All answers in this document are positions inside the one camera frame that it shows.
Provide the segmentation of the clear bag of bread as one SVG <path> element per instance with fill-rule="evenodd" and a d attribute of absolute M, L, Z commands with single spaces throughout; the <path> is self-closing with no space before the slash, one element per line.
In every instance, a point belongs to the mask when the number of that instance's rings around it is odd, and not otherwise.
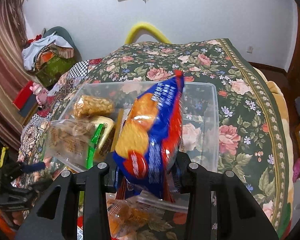
<path fill-rule="evenodd" d="M 103 162 L 111 150 L 115 122 L 105 116 L 52 121 L 46 132 L 44 156 L 55 157 L 76 172 Z"/>

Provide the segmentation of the blue potato chip bag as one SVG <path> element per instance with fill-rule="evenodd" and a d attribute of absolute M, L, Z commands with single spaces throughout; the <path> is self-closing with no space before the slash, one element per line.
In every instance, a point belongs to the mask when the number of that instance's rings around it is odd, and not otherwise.
<path fill-rule="evenodd" d="M 184 75 L 180 70 L 140 94 L 127 115 L 113 159 L 117 199 L 147 191 L 174 202 L 167 174 L 174 165 L 182 137 Z"/>

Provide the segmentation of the orange puffed snack bag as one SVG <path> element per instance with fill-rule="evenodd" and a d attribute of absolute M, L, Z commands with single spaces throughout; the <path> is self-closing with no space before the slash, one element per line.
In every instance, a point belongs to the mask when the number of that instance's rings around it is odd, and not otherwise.
<path fill-rule="evenodd" d="M 110 114 L 114 112 L 114 103 L 109 99 L 82 95 L 76 100 L 73 112 L 76 118 Z"/>

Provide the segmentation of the patchwork quilt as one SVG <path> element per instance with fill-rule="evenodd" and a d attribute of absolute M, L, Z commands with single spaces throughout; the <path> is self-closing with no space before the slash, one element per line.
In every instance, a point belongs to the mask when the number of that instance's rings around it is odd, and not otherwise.
<path fill-rule="evenodd" d="M 31 155 L 37 140 L 42 135 L 45 126 L 52 118 L 61 101 L 68 96 L 83 78 L 101 63 L 101 59 L 80 61 L 64 73 L 52 89 L 48 91 L 46 103 L 42 110 L 37 110 L 28 124 L 24 127 L 20 142 L 17 161 L 25 162 Z"/>

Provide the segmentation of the orange biscuit bag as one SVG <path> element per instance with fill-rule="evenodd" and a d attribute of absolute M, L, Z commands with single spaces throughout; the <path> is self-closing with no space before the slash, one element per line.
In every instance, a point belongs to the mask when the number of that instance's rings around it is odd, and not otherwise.
<path fill-rule="evenodd" d="M 107 200 L 108 222 L 112 238 L 126 237 L 148 224 L 162 218 L 164 211 L 137 200 Z"/>

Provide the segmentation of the clear plastic storage bin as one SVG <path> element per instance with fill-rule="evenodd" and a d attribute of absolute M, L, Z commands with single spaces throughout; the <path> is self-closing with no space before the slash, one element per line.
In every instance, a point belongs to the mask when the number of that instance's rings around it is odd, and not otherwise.
<path fill-rule="evenodd" d="M 68 101 L 59 120 L 73 120 L 75 102 L 82 95 L 105 98 L 114 103 L 110 118 L 117 119 L 119 111 L 126 116 L 137 96 L 149 89 L 152 81 L 126 81 L 110 83 L 86 83 Z M 210 83 L 186 82 L 183 90 L 183 144 L 179 150 L 187 153 L 209 171 L 216 172 L 218 166 L 218 102 L 216 88 Z"/>

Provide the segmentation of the floral green bedspread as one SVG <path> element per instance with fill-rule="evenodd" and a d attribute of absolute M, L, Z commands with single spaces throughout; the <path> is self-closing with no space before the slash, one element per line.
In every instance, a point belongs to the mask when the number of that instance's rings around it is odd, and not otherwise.
<path fill-rule="evenodd" d="M 293 202 L 293 149 L 286 102 L 279 87 L 243 59 L 227 38 L 188 44 L 126 44 L 104 57 L 61 101 L 50 120 L 61 115 L 84 83 L 163 81 L 176 69 L 184 72 L 187 82 L 215 85 L 218 171 L 233 170 L 278 236 L 285 237 Z M 26 163 L 41 159 L 39 139 Z"/>

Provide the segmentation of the pink plush toy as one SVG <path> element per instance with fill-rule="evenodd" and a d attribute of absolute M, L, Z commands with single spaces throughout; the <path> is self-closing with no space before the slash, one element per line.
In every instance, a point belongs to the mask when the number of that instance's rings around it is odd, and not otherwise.
<path fill-rule="evenodd" d="M 34 82 L 32 86 L 30 86 L 30 90 L 36 96 L 38 105 L 42 106 L 46 103 L 47 95 L 49 93 L 46 88 L 44 88 L 41 84 Z"/>

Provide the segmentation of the pile of clothes on chair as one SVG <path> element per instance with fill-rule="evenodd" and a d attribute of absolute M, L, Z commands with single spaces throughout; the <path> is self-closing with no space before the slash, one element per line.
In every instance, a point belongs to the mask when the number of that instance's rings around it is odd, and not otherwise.
<path fill-rule="evenodd" d="M 29 40 L 21 52 L 23 67 L 48 88 L 81 60 L 81 55 L 69 32 L 53 27 L 35 40 Z"/>

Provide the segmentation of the striped brown curtain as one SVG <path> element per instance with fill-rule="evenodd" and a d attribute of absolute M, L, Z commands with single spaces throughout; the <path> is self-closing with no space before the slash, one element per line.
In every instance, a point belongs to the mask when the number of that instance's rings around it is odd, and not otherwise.
<path fill-rule="evenodd" d="M 26 42 L 22 0 L 0 0 L 0 137 L 15 149 L 20 147 L 23 126 L 13 100 L 33 78 L 21 57 Z"/>

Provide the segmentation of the yellow padded headboard hoop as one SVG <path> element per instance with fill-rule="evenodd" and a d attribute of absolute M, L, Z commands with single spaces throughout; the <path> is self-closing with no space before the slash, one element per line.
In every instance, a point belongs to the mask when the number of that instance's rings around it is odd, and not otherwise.
<path fill-rule="evenodd" d="M 134 43 L 142 34 L 148 34 L 160 43 L 171 44 L 171 41 L 159 29 L 147 22 L 138 22 L 133 25 L 125 39 L 125 44 Z"/>

